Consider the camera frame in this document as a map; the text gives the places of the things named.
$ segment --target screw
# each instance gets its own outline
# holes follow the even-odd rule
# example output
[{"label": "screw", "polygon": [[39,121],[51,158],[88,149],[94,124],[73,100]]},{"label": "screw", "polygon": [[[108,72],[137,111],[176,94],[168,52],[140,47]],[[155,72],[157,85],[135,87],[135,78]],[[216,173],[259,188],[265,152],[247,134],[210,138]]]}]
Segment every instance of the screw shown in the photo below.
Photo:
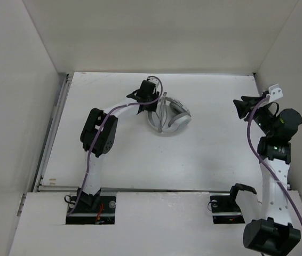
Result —
[{"label": "screw", "polygon": [[108,207],[110,207],[111,209],[115,208],[116,203],[114,201],[110,201],[108,204]]},{"label": "screw", "polygon": [[211,206],[213,206],[214,208],[217,207],[217,201],[216,200],[212,200],[211,201]]},{"label": "screw", "polygon": [[69,208],[73,209],[76,202],[75,201],[70,201],[70,202],[71,202],[71,204],[69,204]]}]

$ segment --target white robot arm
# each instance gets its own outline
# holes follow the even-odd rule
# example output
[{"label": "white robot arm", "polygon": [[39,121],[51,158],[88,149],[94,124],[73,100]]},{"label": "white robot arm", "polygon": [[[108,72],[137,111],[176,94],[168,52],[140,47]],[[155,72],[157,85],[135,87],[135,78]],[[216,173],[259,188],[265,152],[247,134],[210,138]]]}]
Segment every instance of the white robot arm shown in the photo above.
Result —
[{"label": "white robot arm", "polygon": [[[249,122],[248,141],[259,157],[263,175],[263,200],[260,204],[254,188],[238,183],[231,188],[230,197],[240,207],[247,224],[244,246],[273,256],[287,255],[300,241],[300,230],[293,228],[288,211],[287,177],[291,162],[289,141],[298,131],[302,118],[294,109],[278,113],[278,104],[273,115],[269,103],[281,97],[282,90],[274,85],[262,97],[243,96],[242,101],[234,100],[239,118]],[[257,152],[250,142],[253,120],[265,133]]]}]

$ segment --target white platform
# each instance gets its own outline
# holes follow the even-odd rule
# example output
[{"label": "white platform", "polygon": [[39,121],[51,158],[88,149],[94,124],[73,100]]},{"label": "white platform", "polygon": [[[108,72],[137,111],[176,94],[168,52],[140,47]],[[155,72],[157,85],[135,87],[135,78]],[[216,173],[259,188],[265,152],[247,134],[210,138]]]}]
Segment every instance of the white platform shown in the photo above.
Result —
[{"label": "white platform", "polygon": [[[118,193],[115,224],[105,226],[65,225],[64,195],[28,194],[10,256],[260,256],[243,247],[244,224],[213,224],[209,193]],[[302,256],[302,239],[289,256]]]},{"label": "white platform", "polygon": [[[43,186],[78,187],[85,173],[80,134],[90,110],[110,107],[138,89],[149,74],[75,73]],[[109,188],[230,190],[236,182],[261,191],[261,172],[246,139],[246,122],[233,105],[257,96],[252,76],[159,74],[169,95],[191,110],[180,134],[159,136],[146,113],[118,121],[115,143],[105,155],[102,186]],[[262,131],[253,126],[255,146]]]}]

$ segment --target white object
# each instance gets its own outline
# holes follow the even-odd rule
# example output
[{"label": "white object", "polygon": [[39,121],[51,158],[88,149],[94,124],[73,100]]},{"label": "white object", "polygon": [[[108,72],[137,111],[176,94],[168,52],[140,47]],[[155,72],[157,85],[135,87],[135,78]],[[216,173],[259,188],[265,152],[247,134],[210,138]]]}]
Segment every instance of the white object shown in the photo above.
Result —
[{"label": "white object", "polygon": [[[114,105],[149,75],[153,74],[74,74],[40,190],[79,187],[86,171],[80,134],[89,111]],[[102,166],[102,187],[228,191],[243,182],[261,190],[259,164],[245,135],[240,135],[247,124],[240,122],[233,104],[240,95],[257,93],[254,78],[158,76],[171,96],[183,100],[195,116],[190,129],[164,138],[153,133],[147,113],[125,118],[118,123]],[[262,134],[257,126],[251,131],[255,140]]]},{"label": "white object", "polygon": [[[290,168],[289,164],[279,159],[264,159],[265,163],[273,170],[280,182],[287,187],[287,175]],[[278,182],[272,177],[268,169],[260,164],[263,174],[263,196],[261,207],[257,200],[257,195],[249,191],[239,191],[236,197],[236,203],[240,207],[245,222],[252,220],[272,218],[274,222],[287,226],[292,224],[292,220],[288,211],[288,200],[279,187]]]},{"label": "white object", "polygon": [[[289,193],[302,213],[298,192]],[[115,224],[103,226],[65,225],[65,195],[28,194],[10,256],[260,255],[243,247],[244,224],[213,224],[209,193],[118,193]],[[302,239],[289,255],[302,256]]]},{"label": "white object", "polygon": [[283,97],[283,90],[280,88],[279,84],[272,85],[268,88],[269,101],[271,103]]},{"label": "white object", "polygon": [[[287,188],[290,165],[279,159],[271,161],[265,158],[264,161],[274,171],[285,188]],[[263,204],[260,217],[265,220],[271,217],[274,222],[287,226],[288,223],[292,223],[288,212],[288,200],[268,169],[262,164],[260,165],[260,169],[263,174]]]},{"label": "white object", "polygon": [[[175,131],[180,131],[192,120],[189,108],[187,108],[181,101],[172,97],[163,96],[161,98],[161,102],[158,103],[158,109],[159,117],[157,117],[157,121],[155,121],[156,113],[154,112],[147,113],[147,120],[149,125],[160,133],[173,133]],[[174,116],[169,122],[166,122],[166,120],[164,120],[164,116],[169,119],[169,111],[172,111]]]}]

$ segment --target purple cable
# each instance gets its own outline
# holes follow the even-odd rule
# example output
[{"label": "purple cable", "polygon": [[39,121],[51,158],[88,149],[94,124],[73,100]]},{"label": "purple cable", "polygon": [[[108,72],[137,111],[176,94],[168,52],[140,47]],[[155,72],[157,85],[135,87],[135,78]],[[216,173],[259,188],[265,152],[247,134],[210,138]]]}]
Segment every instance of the purple cable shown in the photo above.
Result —
[{"label": "purple cable", "polygon": [[253,145],[252,145],[252,141],[251,141],[251,124],[252,124],[252,120],[254,117],[255,112],[257,111],[257,109],[260,107],[260,105],[262,103],[264,103],[265,101],[268,101],[269,96],[267,96],[266,98],[260,100],[260,102],[258,104],[256,104],[256,106],[253,108],[250,117],[249,117],[249,121],[248,121],[248,125],[247,125],[247,140],[248,140],[248,144],[253,152],[253,154],[259,159],[259,161],[264,165],[264,167],[266,167],[266,169],[268,169],[268,171],[271,173],[271,175],[273,176],[273,178],[277,181],[279,187],[281,188],[281,190],[284,192],[286,198],[290,201],[298,219],[299,222],[301,224],[302,227],[302,217],[294,203],[294,201],[292,200],[290,194],[288,193],[287,189],[285,188],[285,186],[282,184],[282,182],[279,180],[279,178],[277,177],[277,175],[275,175],[275,173],[273,172],[273,170],[268,166],[268,164],[265,163],[265,161],[258,155],[258,153],[256,152],[256,150],[254,149]]},{"label": "purple cable", "polygon": [[127,105],[120,105],[120,106],[117,106],[117,107],[111,109],[111,111],[108,112],[108,114],[106,115],[106,117],[105,117],[104,120],[102,121],[102,123],[101,123],[101,125],[100,125],[100,127],[99,127],[99,129],[98,129],[97,134],[95,135],[95,137],[94,137],[94,139],[93,139],[93,141],[92,141],[91,147],[90,147],[89,150],[88,150],[86,174],[85,174],[85,177],[84,177],[84,179],[83,179],[83,182],[82,182],[82,185],[81,185],[81,188],[80,188],[80,192],[78,193],[78,195],[77,195],[77,197],[76,197],[76,201],[75,201],[74,207],[73,207],[72,210],[67,214],[67,217],[73,213],[73,211],[75,210],[75,208],[76,208],[76,206],[77,206],[77,204],[78,204],[78,201],[80,200],[80,195],[81,195],[81,193],[82,193],[82,191],[83,191],[83,188],[84,188],[84,186],[85,186],[85,184],[86,184],[86,180],[87,180],[87,177],[88,177],[88,174],[89,174],[89,169],[90,169],[90,157],[91,157],[92,150],[93,150],[93,148],[94,148],[95,143],[97,142],[97,139],[98,139],[98,137],[99,137],[100,132],[102,131],[102,129],[103,129],[104,126],[105,126],[105,123],[107,122],[108,117],[109,117],[114,111],[116,111],[116,110],[118,110],[118,109],[125,108],[125,107],[128,107],[128,106],[134,106],[134,105],[150,105],[150,104],[153,104],[153,103],[155,103],[155,102],[158,102],[158,100],[161,98],[161,96],[162,96],[162,94],[163,94],[163,84],[162,84],[162,81],[161,81],[158,77],[156,77],[156,76],[148,76],[148,78],[155,78],[155,79],[158,80],[158,82],[159,82],[160,85],[161,85],[161,92],[160,92],[160,95],[158,96],[157,99],[155,99],[155,100],[153,100],[153,101],[150,101],[150,102],[136,102],[136,103],[129,103],[129,104],[127,104]]}]

